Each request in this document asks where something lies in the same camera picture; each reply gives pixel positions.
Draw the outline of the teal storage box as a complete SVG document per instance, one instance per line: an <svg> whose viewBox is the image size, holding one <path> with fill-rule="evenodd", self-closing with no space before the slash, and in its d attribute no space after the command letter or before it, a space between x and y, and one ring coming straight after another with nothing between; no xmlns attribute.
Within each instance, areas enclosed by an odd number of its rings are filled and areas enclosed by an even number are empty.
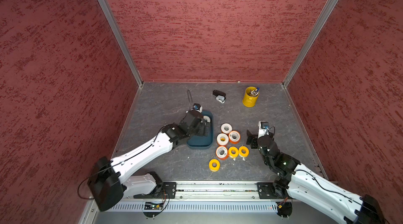
<svg viewBox="0 0 403 224"><path fill-rule="evenodd" d="M210 121L205 127L204 136L193 136L187 141L187 146L190 149L209 149L214 141L213 114L210 111L203 110L202 115L209 117Z"/></svg>

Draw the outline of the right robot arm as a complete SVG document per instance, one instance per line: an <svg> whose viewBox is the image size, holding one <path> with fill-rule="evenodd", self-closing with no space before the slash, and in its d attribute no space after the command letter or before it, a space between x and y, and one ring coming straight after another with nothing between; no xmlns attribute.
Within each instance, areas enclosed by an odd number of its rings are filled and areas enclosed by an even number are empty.
<svg viewBox="0 0 403 224"><path fill-rule="evenodd" d="M277 174L270 192L278 198L299 200L338 224L386 224L379 202L370 195L349 192L319 176L296 158L281 152L268 129L247 132L247 144L257 149L263 162Z"/></svg>

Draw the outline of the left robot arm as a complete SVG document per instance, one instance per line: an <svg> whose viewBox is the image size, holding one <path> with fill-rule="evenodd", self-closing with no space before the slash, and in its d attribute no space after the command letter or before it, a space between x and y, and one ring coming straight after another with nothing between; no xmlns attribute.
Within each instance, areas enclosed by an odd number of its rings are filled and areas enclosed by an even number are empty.
<svg viewBox="0 0 403 224"><path fill-rule="evenodd" d="M180 145L209 148L214 136L213 119L209 111L191 109L178 124L162 126L155 137L136 149L113 159L100 158L87 179L98 209L107 211L127 197L169 196L155 172L143 176L135 172Z"/></svg>

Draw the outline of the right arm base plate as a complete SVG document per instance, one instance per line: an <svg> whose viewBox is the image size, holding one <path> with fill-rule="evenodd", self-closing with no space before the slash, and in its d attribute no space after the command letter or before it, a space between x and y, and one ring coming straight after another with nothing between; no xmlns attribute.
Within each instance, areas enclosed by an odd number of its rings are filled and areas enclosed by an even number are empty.
<svg viewBox="0 0 403 224"><path fill-rule="evenodd" d="M283 182L258 182L256 185L259 199L292 199L292 197L287 193L287 184L284 184Z"/></svg>

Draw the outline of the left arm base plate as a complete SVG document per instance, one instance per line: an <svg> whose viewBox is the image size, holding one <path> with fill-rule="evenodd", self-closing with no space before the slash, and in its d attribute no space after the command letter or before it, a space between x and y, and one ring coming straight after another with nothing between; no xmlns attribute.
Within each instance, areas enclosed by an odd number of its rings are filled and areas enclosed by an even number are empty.
<svg viewBox="0 0 403 224"><path fill-rule="evenodd" d="M176 195L176 182L163 182L161 185L157 185L151 193L145 195L135 195L134 199L165 199L169 197L170 199L174 199Z"/></svg>

